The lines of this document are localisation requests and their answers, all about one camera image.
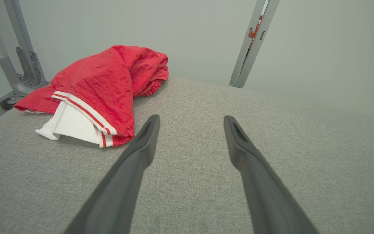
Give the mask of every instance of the metal bracket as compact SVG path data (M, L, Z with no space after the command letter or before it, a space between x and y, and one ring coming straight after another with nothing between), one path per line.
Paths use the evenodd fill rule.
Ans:
M24 53L24 50L22 50L20 47L17 47L16 52L19 62L21 63L22 70L24 71L24 76L21 78L21 82L25 85L29 85L30 83L32 83L32 81L29 81L30 68L28 67L26 55Z
M25 54L24 50L21 47L17 47L16 52L22 66L22 70L24 71L24 76L21 78L21 82L32 89L38 89L46 86L47 83L41 76L41 66L38 62L37 54L30 50L29 58L31 59L33 69L28 64L27 55Z
M16 95L27 96L34 91L34 89L21 82L7 55L0 55L0 65Z
M251 29L249 30L248 37L253 39L253 38L255 37L257 31L258 31L258 27L256 27L256 30L255 30L255 31L252 31L252 28L251 28Z
M37 54L32 50L30 50L30 58L31 58L32 65L34 67L34 74L36 75L34 86L40 87L44 78L42 78L41 76L41 67L37 59Z
M7 101L7 103L14 105L14 104L16 104L17 102L19 102L23 98L24 97L19 96L19 95L11 95L11 96L9 96L9 100Z

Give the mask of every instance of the gray fabric surface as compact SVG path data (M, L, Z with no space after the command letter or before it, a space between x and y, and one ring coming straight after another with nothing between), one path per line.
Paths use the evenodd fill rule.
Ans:
M233 115L321 233L374 233L374 118L170 78L135 98L135 129L161 116L131 233L251 233L223 117ZM49 114L0 117L0 233L61 233L125 147L34 130Z

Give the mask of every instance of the clothing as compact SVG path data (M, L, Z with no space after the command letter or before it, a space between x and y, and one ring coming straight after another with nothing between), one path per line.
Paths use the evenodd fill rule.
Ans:
M60 71L51 85L32 92L15 108L57 113L51 123L37 130L52 130L52 135L42 134L49 139L58 139L55 134L64 132L61 129L65 128L59 126L68 126L64 124L67 119L78 118L83 123L84 116L99 131L100 147L117 147L134 138L133 97L150 96L160 88L161 82L168 79L167 62L165 54L148 48L113 46Z

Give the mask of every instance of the gray metal leg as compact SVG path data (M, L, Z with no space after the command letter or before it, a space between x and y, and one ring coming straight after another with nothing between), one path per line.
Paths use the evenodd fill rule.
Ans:
M20 95L20 96L26 96L28 95L29 93L31 93L32 91L34 91L34 89L31 89L27 86L25 86L20 78L18 77L15 69L14 69L14 66L12 65L9 57L8 57L8 54L6 52L6 48L1 40L1 36L0 36L0 52L1 52L1 55L0 55L0 65L5 73L5 76L6 78L8 79L11 87L12 87L12 90L14 91L14 93L16 95Z
M37 54L33 51L30 36L28 35L27 27L22 16L21 7L18 0L4 0L4 4L6 6L9 19L11 20L15 36L17 37L18 44L21 49L24 50L25 59L22 62L27 62L27 67L30 71L27 81L29 83L28 86L31 86L34 89L47 86L47 82L41 70Z
M246 54L251 44L251 38L248 36L250 31L255 31L258 25L259 17L261 16L262 9L264 8L265 0L259 0L255 4L254 12L252 13L251 21L249 22L248 30L245 32L245 39L243 40L241 50L239 52L238 60L236 61L235 68L233 70L232 77L229 82L229 86L237 87L236 84L239 79L239 75L243 68L243 62L245 61Z

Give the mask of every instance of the gray wall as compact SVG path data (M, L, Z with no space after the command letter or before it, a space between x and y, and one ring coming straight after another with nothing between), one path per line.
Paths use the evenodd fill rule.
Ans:
M245 88L374 115L374 1L281 0Z
M228 85L256 0L20 0L47 80L113 45L166 53L170 76Z

